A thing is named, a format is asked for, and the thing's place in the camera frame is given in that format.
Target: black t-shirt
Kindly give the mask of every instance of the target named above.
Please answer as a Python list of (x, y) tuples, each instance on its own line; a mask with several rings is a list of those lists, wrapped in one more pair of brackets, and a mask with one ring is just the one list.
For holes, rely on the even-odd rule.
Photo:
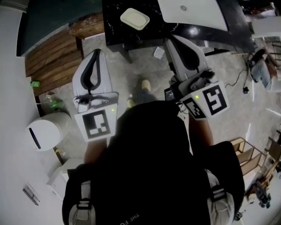
[(81, 183), (91, 180), (97, 225), (209, 224), (210, 189), (204, 169), (233, 195), (237, 211), (244, 181), (233, 146), (223, 142), (197, 149), (202, 155), (193, 157), (178, 112), (175, 104), (161, 101), (126, 111), (101, 159), (79, 166), (69, 178), (64, 223), (81, 198)]

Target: white trash can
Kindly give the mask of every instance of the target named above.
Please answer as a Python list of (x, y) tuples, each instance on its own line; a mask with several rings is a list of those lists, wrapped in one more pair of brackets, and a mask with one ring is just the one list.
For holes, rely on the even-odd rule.
[(55, 147), (68, 133), (71, 117), (65, 112), (55, 112), (33, 121), (26, 128), (26, 136), (36, 151)]

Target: concrete floor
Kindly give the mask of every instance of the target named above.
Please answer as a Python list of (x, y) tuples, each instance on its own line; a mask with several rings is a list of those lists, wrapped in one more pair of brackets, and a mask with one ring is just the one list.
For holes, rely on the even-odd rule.
[[(130, 51), (133, 64), (128, 64), (119, 53), (112, 53), (105, 45), (104, 35), (83, 41), (85, 56), (96, 48), (105, 53), (113, 91), (119, 92), (118, 117), (125, 112), (127, 98), (134, 93), (136, 85), (142, 79), (150, 80), (152, 93), (159, 100), (164, 100), (164, 90), (169, 87), (173, 72), (169, 70), (165, 55), (161, 60), (153, 56), (155, 47)], [(242, 56), (231, 53), (208, 56), (207, 62), (219, 80), (223, 80), (225, 84), (233, 84), (239, 72), (245, 69)], [(246, 82), (250, 91), (243, 94), (245, 76), (246, 72), (243, 72), (234, 87), (226, 88), (230, 109), (209, 121), (214, 142), (219, 143), (237, 137), (245, 138), (248, 133), (249, 142), (259, 150), (264, 150), (268, 136), (274, 135), (281, 122), (281, 117), (266, 108), (281, 112), (280, 94), (266, 92), (261, 82), (252, 84), (250, 77)], [(87, 143), (74, 119), (77, 109), (72, 102), (74, 97), (72, 84), (56, 88), (53, 92), (64, 101), (63, 110), (69, 112), (72, 117), (71, 130), (58, 148), (65, 151), (66, 158), (83, 158)], [(46, 97), (42, 95), (40, 98), (43, 101)], [(42, 107), (46, 112), (50, 112), (47, 104), (42, 104)]]

